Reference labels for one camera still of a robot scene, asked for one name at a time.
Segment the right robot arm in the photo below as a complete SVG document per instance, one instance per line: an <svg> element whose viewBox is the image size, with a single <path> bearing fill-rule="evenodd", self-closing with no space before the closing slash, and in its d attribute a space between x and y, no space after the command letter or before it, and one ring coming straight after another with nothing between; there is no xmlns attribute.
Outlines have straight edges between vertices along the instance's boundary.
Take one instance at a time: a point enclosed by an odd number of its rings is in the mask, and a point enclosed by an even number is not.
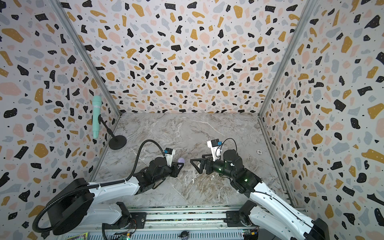
<svg viewBox="0 0 384 240"><path fill-rule="evenodd" d="M239 209L243 225L264 228L281 240L330 239L329 227L323 220L313 220L280 198L261 178L244 167L236 150L226 150L219 158L203 155L190 162L199 174L217 173L229 178L231 186L248 197Z"/></svg>

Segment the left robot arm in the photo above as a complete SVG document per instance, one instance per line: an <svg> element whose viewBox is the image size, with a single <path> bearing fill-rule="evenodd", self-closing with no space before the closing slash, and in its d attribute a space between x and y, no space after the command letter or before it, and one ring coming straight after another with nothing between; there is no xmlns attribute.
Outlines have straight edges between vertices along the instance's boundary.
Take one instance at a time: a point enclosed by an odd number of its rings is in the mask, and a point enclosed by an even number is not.
<svg viewBox="0 0 384 240"><path fill-rule="evenodd" d="M175 151L162 150L162 156L150 161L148 167L136 172L139 156L136 157L130 175L120 180L89 183L80 178L72 181L59 192L37 214L32 223L36 233L53 232L63 235L80 225L102 224L122 228L131 219L131 213L124 203L101 204L111 199L135 196L155 190L167 178L176 178L184 167L184 161L174 161Z"/></svg>

